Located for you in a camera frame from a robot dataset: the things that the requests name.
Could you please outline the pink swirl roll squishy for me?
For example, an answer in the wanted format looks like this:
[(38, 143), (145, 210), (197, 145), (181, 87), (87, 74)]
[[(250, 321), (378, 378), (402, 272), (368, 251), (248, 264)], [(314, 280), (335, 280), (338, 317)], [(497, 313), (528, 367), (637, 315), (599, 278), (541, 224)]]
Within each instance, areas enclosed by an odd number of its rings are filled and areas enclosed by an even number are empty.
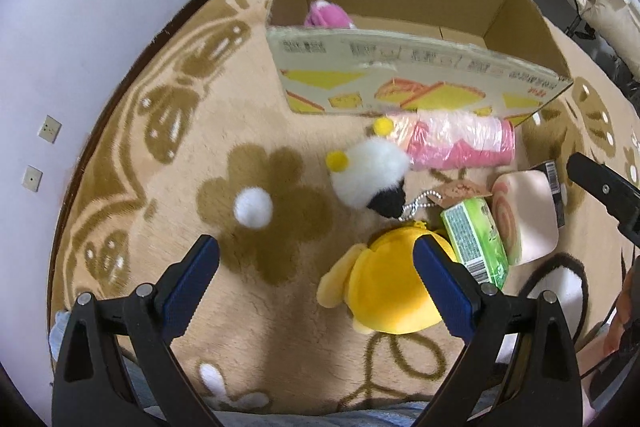
[(555, 205), (541, 171), (503, 173), (491, 193), (491, 214), (509, 265), (525, 265), (555, 250), (559, 242)]

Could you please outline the green tissue pack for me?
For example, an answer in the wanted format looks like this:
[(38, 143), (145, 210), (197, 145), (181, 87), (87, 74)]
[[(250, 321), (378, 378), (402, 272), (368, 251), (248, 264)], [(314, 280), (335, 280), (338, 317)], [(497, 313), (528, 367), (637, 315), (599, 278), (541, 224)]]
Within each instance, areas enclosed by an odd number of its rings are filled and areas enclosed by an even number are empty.
[(445, 209), (440, 217), (457, 262), (465, 266), (477, 283), (503, 288), (509, 261), (486, 200), (465, 199)]

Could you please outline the yellow dog plush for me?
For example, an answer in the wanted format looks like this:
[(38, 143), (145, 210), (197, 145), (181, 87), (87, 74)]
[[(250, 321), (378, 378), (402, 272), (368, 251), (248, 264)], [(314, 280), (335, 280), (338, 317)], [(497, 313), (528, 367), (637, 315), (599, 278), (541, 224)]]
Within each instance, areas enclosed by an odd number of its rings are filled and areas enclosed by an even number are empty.
[(389, 229), (352, 245), (321, 277), (316, 299), (326, 309), (346, 306), (352, 327), (367, 334), (406, 335), (442, 321), (413, 264), (414, 243), (431, 236), (451, 260), (454, 248), (423, 222)]

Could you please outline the pink plastic-wrapped roll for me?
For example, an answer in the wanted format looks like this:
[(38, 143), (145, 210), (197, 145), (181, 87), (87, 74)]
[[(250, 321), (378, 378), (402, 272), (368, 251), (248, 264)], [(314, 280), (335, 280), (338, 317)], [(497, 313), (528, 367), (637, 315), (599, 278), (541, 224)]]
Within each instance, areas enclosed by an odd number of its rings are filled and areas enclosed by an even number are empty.
[(399, 146), (414, 170), (501, 167), (515, 158), (510, 121), (461, 110), (388, 114), (375, 121), (373, 131)]

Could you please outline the white black fluffy plush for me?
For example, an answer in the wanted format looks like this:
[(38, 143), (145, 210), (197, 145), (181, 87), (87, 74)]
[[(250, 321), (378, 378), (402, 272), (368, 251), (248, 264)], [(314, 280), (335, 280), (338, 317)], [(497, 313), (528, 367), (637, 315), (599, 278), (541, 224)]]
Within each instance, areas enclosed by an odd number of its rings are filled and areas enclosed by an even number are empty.
[(406, 203), (405, 177), (411, 160), (405, 150), (390, 141), (394, 122), (378, 118), (366, 139), (326, 154), (333, 191), (352, 209), (371, 209), (387, 219), (400, 220)]

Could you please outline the paper tag with bear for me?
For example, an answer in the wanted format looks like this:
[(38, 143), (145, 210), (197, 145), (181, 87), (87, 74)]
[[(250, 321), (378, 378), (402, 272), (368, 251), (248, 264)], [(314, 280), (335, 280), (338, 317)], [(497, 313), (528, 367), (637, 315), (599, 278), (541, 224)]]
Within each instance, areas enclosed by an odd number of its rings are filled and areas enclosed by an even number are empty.
[(491, 191), (486, 187), (480, 186), (470, 180), (456, 180), (448, 182), (437, 190), (440, 195), (439, 206), (442, 209), (451, 208), (467, 199), (472, 198), (488, 198)]

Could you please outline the beige floral rug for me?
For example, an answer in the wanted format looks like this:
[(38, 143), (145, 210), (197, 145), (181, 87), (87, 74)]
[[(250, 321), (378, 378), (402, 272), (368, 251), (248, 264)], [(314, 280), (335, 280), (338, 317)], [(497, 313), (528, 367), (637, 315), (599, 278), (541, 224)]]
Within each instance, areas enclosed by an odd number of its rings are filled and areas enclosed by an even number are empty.
[[(58, 317), (90, 291), (128, 295), (155, 281), (203, 234), (220, 265), (186, 333), (172, 344), (217, 409), (324, 414), (434, 395), (462, 342), (442, 322), (406, 335), (360, 333), (344, 306), (317, 303), (321, 277), (352, 245), (423, 222), (343, 205), (326, 154), (373, 133), (374, 115), (297, 113), (266, 36), (271, 0), (210, 0), (119, 100), (81, 177), (52, 265)], [(553, 161), (565, 223), (551, 254), (513, 265), (510, 294), (552, 289), (575, 339), (604, 320), (639, 251), (594, 197), (570, 181), (582, 153), (639, 179), (639, 117), (600, 67), (548, 22), (572, 85), (513, 124), (511, 164), (410, 170), (406, 202), (456, 180), (491, 190), (503, 173)]]

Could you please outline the cardboard box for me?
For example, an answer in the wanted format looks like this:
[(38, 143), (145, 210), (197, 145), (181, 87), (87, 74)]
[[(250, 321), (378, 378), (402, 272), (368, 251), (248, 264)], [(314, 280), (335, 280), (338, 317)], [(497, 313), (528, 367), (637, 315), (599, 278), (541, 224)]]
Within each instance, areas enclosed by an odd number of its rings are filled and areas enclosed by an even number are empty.
[(297, 113), (447, 109), (521, 124), (573, 83), (533, 0), (326, 0), (354, 29), (305, 27), (271, 0), (266, 36)]

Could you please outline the pink plush toy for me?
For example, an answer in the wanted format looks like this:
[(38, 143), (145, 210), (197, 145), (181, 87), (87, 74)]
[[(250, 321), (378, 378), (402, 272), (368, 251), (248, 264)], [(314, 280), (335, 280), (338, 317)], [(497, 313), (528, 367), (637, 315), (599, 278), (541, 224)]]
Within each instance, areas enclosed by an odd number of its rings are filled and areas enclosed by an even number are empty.
[(354, 29), (355, 23), (339, 5), (326, 0), (316, 0), (310, 4), (304, 26)]

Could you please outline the white wall socket lower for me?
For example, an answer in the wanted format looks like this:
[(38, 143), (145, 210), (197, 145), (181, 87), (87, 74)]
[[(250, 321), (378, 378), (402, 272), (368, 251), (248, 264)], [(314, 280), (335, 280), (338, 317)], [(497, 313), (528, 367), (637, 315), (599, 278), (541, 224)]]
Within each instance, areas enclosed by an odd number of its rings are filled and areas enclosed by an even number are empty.
[(43, 172), (36, 167), (28, 165), (23, 174), (22, 185), (26, 190), (37, 193), (42, 180)]

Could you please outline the white wall socket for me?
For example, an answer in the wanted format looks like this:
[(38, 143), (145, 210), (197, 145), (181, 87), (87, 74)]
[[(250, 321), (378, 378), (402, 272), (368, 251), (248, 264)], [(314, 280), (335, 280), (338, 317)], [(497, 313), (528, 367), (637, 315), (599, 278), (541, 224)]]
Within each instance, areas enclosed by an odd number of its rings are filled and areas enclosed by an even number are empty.
[(44, 141), (54, 144), (60, 133), (62, 124), (50, 115), (44, 117), (44, 121), (38, 131), (38, 136)]
[(37, 193), (42, 180), (43, 172), (36, 167), (28, 165), (23, 174), (22, 185), (26, 190)]

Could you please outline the white wall socket upper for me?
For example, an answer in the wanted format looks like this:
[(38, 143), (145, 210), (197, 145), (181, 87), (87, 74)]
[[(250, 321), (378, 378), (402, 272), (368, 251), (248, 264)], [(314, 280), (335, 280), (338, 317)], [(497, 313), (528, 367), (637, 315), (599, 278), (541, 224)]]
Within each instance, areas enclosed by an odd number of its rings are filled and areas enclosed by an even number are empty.
[(38, 136), (44, 141), (54, 144), (60, 133), (62, 124), (50, 115), (44, 117), (44, 121), (38, 131)]

